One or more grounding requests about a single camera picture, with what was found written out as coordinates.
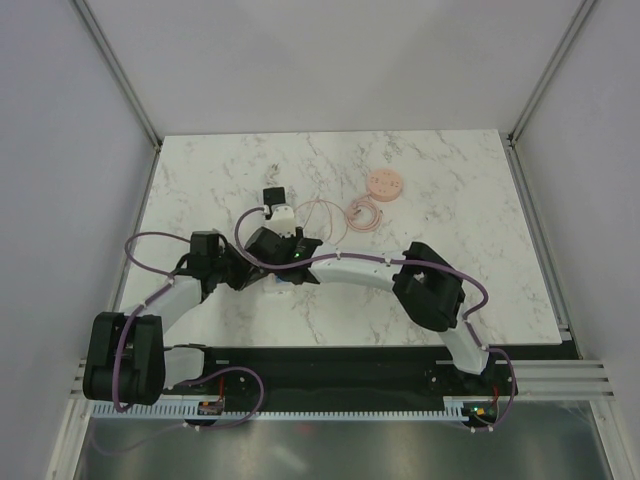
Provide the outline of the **white power strip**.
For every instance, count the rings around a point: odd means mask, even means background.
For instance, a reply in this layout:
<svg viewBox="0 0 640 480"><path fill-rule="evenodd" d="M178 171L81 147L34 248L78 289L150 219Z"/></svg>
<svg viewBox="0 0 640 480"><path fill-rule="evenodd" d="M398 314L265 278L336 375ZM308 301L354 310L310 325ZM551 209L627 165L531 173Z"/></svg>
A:
<svg viewBox="0 0 640 480"><path fill-rule="evenodd" d="M295 284L281 279L274 273L268 274L263 282L263 290L269 295L288 295L295 289Z"/></svg>

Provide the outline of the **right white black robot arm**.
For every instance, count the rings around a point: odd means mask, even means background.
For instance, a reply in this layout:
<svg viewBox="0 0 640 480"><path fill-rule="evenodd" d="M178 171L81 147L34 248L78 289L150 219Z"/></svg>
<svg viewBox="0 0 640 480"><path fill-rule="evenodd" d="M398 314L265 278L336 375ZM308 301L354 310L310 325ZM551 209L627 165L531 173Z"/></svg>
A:
<svg viewBox="0 0 640 480"><path fill-rule="evenodd" d="M239 249L254 265L292 284L340 283L392 293L413 323L439 335L465 391L481 393L493 383L488 347L468 325L468 317L488 303L488 291L428 245L413 242L405 250L387 252L342 250L261 227Z"/></svg>

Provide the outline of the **black cube adapter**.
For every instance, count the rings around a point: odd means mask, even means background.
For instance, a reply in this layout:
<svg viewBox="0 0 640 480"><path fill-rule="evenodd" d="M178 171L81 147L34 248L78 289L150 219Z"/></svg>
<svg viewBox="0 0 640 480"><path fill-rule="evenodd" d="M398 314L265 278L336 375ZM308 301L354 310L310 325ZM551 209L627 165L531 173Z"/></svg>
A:
<svg viewBox="0 0 640 480"><path fill-rule="evenodd" d="M269 187L263 190L263 203L269 207L286 204L286 191L284 187Z"/></svg>

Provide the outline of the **pink round power socket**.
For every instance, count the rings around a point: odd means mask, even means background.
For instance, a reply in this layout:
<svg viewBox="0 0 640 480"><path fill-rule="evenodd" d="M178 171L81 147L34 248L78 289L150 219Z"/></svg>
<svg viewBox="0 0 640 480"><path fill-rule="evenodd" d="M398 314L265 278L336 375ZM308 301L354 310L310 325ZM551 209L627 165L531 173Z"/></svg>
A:
<svg viewBox="0 0 640 480"><path fill-rule="evenodd" d="M402 176L391 169L379 168L371 171L366 179L368 195L378 202L391 202L402 193L404 181Z"/></svg>

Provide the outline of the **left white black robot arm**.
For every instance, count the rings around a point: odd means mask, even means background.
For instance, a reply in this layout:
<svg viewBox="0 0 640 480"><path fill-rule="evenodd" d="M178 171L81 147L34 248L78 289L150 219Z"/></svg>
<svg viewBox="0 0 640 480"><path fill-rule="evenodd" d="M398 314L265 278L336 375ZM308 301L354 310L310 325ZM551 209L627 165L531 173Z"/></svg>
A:
<svg viewBox="0 0 640 480"><path fill-rule="evenodd" d="M110 401L118 412L152 405L165 388L164 332L224 284L241 291L266 276L216 230L197 231L185 242L189 249L154 293L123 312L101 312L92 325L83 394Z"/></svg>

